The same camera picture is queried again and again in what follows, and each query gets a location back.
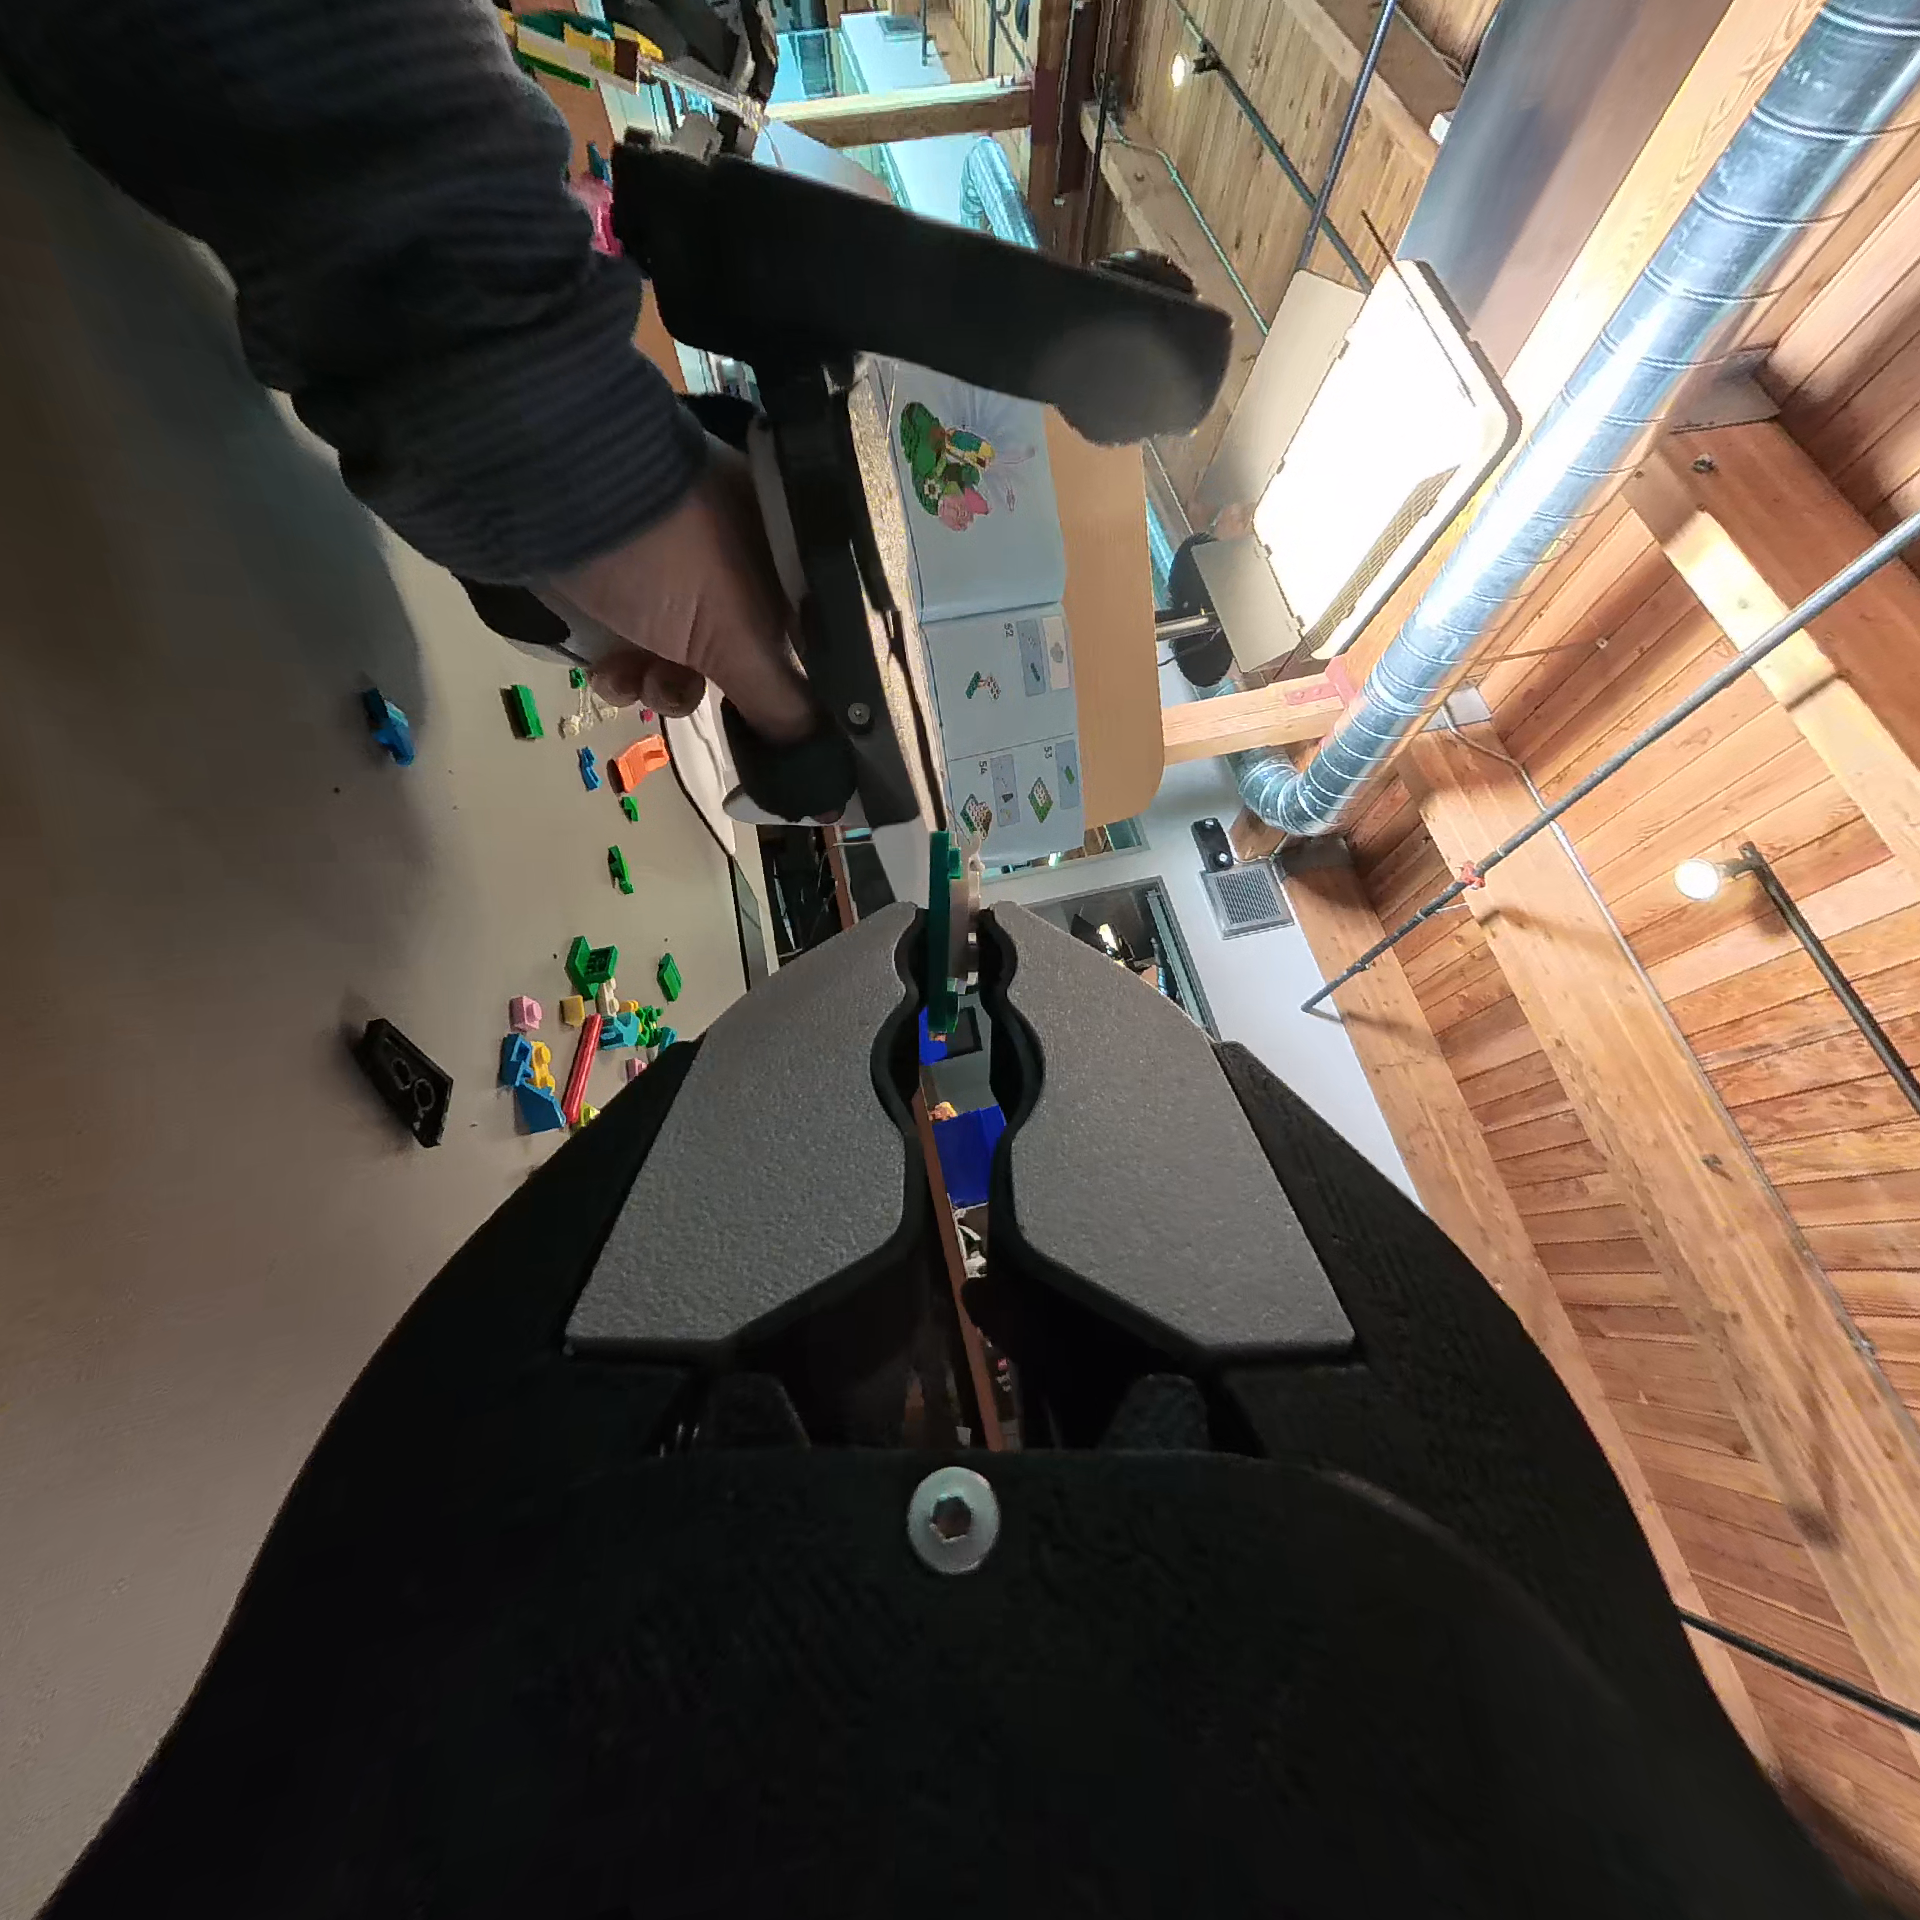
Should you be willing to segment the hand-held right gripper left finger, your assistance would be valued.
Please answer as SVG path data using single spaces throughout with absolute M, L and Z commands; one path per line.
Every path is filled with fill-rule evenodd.
M 722 1359 L 904 1227 L 876 1041 L 910 1015 L 898 899 L 706 1025 L 565 1323 L 576 1352 Z

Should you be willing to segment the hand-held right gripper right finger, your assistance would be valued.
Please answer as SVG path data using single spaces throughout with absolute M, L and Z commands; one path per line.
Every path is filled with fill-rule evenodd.
M 980 911 L 1003 1133 L 986 1285 L 1183 1363 L 1356 1351 L 1202 1025 L 1029 907 Z

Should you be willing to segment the green toy brick plate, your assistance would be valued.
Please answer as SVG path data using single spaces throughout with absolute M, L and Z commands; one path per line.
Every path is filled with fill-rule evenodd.
M 927 1030 L 949 1040 L 973 976 L 973 859 L 952 831 L 929 837 Z

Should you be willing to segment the person's left forearm dark sleeve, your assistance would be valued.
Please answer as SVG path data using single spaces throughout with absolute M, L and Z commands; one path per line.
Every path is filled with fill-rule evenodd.
M 9 83 L 236 290 L 249 373 L 415 554 L 541 584 L 706 465 L 485 5 L 7 5 Z

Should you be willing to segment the grey desk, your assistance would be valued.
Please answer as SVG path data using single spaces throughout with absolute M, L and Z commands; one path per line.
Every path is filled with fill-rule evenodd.
M 506 1119 L 506 995 L 573 933 L 626 995 L 677 955 L 681 1034 L 745 992 L 681 784 L 622 823 L 506 686 L 565 714 L 249 377 L 217 265 L 7 98 L 7 1913 L 176 1722 L 377 1340 L 559 1148 Z M 355 1067 L 368 1021 L 455 1074 L 440 1148 Z

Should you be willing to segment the person's left hand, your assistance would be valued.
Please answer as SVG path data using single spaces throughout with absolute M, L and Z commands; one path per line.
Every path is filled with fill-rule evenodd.
M 706 439 L 705 477 L 661 525 L 538 584 L 538 598 L 592 641 L 592 686 L 607 705 L 692 715 L 722 695 L 775 744 L 821 728 L 753 477 L 733 444 Z

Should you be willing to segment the heap of colourful toy bricks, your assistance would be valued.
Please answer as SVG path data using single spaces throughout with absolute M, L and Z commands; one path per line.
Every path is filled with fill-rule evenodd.
M 620 945 L 565 937 L 541 995 L 506 995 L 495 1091 L 518 1136 L 559 1143 L 592 1129 L 672 1049 L 681 961 L 667 955 L 650 1002 L 622 992 Z

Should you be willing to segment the black plate with two holes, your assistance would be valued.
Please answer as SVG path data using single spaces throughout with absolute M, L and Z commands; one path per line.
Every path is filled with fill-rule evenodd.
M 455 1074 L 424 1049 L 415 1049 L 394 1021 L 368 1021 L 351 1041 L 351 1056 L 421 1148 L 444 1143 Z

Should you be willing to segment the brick instruction booklet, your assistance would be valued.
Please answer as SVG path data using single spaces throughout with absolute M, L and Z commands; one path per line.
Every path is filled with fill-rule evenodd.
M 891 364 L 885 453 L 949 818 L 992 874 L 1062 859 L 1088 818 L 1048 416 Z

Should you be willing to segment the wooden booklet stand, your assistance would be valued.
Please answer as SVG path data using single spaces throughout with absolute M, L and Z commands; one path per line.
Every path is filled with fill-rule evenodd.
M 1045 409 L 1067 544 L 1067 632 L 1085 824 L 1144 818 L 1165 779 L 1165 698 L 1144 453 L 1088 444 Z

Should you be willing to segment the grey conduit pipe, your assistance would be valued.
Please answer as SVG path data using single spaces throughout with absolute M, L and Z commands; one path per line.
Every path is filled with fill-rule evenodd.
M 1364 118 L 1364 98 L 1369 98 L 1369 83 L 1371 83 L 1371 75 L 1380 75 L 1381 45 L 1389 45 L 1389 38 L 1391 38 L 1396 9 L 1403 9 L 1396 0 L 1381 0 L 1381 5 L 1380 5 L 1369 45 L 1364 45 L 1364 58 L 1357 58 L 1357 75 L 1356 75 L 1356 83 L 1349 83 L 1349 103 L 1347 103 L 1347 114 L 1338 114 L 1338 130 L 1336 130 L 1336 148 L 1329 148 L 1329 167 L 1325 167 L 1325 173 L 1321 173 L 1321 187 L 1314 192 L 1305 233 L 1304 233 L 1304 248 L 1297 248 L 1297 271 L 1314 271 L 1318 246 L 1329 241 L 1336 261 L 1349 271 L 1349 278 L 1357 281 L 1357 292 L 1371 292 L 1371 273 L 1369 273 L 1364 261 L 1349 248 L 1349 241 L 1336 233 L 1336 221 L 1329 221 L 1329 192 L 1336 192 L 1336 186 L 1338 186 L 1338 173 L 1347 173 L 1347 161 L 1349 161 L 1349 152 L 1356 152 L 1356 130 L 1357 130 L 1357 118 Z

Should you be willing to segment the wooden ceiling beam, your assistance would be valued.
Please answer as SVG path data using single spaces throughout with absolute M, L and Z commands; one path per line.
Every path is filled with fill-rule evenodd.
M 1197 766 L 1245 752 L 1295 752 L 1336 731 L 1356 698 L 1357 686 L 1347 659 L 1325 659 L 1321 674 L 1304 678 L 1218 688 L 1206 698 L 1163 707 L 1163 753 L 1165 766 Z

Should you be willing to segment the black metal rod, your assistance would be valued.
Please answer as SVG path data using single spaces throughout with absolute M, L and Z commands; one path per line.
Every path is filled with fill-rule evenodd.
M 1598 761 L 1587 779 L 1575 779 L 1560 797 L 1540 803 L 1540 813 L 1508 831 L 1502 843 L 1488 852 L 1469 859 L 1450 886 L 1437 886 L 1422 911 L 1410 911 L 1396 931 L 1371 937 L 1356 961 L 1347 961 L 1325 984 L 1318 984 L 1304 1002 L 1304 1015 L 1318 1021 L 1336 992 L 1371 974 L 1389 955 L 1396 955 L 1416 931 L 1437 918 L 1454 907 L 1469 907 L 1476 892 L 1488 892 L 1488 879 L 1508 864 L 1520 847 L 1528 847 L 1540 837 L 1555 831 L 1560 818 L 1572 818 L 1582 803 L 1588 803 L 1605 784 L 1613 784 L 1630 766 L 1651 753 L 1663 739 L 1683 731 L 1710 705 L 1730 695 L 1739 678 L 1758 674 L 1774 654 L 1788 650 L 1788 641 L 1812 641 L 1812 621 L 1837 614 L 1848 593 L 1858 593 L 1868 582 L 1880 582 L 1891 561 L 1903 561 L 1920 537 L 1920 516 L 1897 517 L 1880 544 L 1868 544 L 1848 564 L 1841 564 L 1830 582 L 1822 582 L 1803 602 L 1792 602 L 1774 628 L 1764 628 L 1753 641 L 1746 641 L 1719 674 L 1710 674 L 1693 695 L 1683 695 L 1677 707 L 1665 707 L 1651 728 L 1621 739 L 1608 761 Z

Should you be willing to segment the wall spot lamp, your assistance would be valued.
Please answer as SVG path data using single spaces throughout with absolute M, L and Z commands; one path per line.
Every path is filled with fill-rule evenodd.
M 1758 843 L 1739 843 L 1739 847 L 1728 852 L 1728 859 L 1693 852 L 1693 859 L 1677 864 L 1670 882 L 1677 882 L 1677 892 L 1680 892 L 1683 899 L 1699 899 L 1699 907 L 1702 907 L 1702 899 L 1719 899 L 1719 895 L 1730 892 L 1735 882 L 1753 882 L 1758 895 L 1764 895 L 1774 911 L 1784 911 L 1784 913 L 1799 911 L 1792 892 L 1784 886 L 1784 879 L 1774 874 L 1774 864 L 1764 859 Z

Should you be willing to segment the silver spiral air duct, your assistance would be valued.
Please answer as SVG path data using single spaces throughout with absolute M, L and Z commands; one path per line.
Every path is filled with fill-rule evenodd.
M 1575 373 L 1502 465 L 1325 744 L 1304 767 L 1281 752 L 1235 753 L 1235 790 L 1261 824 L 1290 838 L 1347 824 L 1480 641 L 1620 494 L 1670 409 L 1723 373 L 1808 278 L 1830 226 L 1864 196 L 1868 167 L 1914 130 L 1914 82 L 1920 9 L 1912 0 L 1841 0 L 1812 16 Z

